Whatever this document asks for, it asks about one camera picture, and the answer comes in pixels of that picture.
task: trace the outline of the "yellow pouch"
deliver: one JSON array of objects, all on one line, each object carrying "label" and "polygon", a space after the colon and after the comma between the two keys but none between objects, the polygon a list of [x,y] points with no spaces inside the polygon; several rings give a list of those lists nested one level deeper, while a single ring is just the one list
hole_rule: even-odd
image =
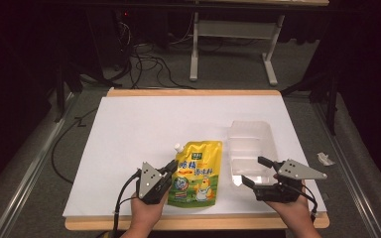
[{"label": "yellow pouch", "polygon": [[215,205],[221,169],[222,142],[188,142],[176,154],[168,204],[178,207]]}]

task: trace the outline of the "metal bracket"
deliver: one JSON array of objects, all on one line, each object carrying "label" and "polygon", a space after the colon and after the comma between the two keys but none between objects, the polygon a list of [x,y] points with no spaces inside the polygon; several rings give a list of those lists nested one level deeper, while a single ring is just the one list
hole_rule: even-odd
[{"label": "metal bracket", "polygon": [[147,162],[144,162],[142,164],[139,197],[143,198],[162,179],[162,177],[163,176],[159,171],[154,169]]},{"label": "metal bracket", "polygon": [[287,160],[278,170],[278,175],[295,179],[326,179],[327,175],[307,167],[297,161]]}]

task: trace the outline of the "green label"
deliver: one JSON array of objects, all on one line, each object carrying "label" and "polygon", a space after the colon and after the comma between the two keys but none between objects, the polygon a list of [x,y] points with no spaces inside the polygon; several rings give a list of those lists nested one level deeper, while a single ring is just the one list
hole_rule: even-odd
[{"label": "green label", "polygon": [[191,158],[193,160],[200,160],[200,159],[202,159],[202,153],[192,153]]}]

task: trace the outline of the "clear plastic container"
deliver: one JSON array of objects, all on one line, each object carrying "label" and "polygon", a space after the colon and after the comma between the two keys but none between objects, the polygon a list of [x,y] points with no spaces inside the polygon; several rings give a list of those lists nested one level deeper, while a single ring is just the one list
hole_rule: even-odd
[{"label": "clear plastic container", "polygon": [[265,121],[234,121],[228,130],[228,155],[231,176],[235,185],[242,184],[241,176],[257,184],[273,184],[275,171],[258,164],[263,156],[277,161],[277,150],[271,126]]}]

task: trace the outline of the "small white object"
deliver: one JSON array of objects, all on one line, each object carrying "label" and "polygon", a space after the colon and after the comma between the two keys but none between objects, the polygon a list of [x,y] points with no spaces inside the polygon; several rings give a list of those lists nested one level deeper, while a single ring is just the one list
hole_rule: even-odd
[{"label": "small white object", "polygon": [[180,152],[182,152],[182,151],[184,150],[184,147],[181,146],[181,144],[176,143],[176,144],[175,144],[175,150],[176,150],[178,153],[180,153]]},{"label": "small white object", "polygon": [[324,166],[331,166],[331,165],[334,165],[335,162],[330,160],[328,155],[320,152],[317,154],[317,158],[319,159],[319,161],[324,165]]}]

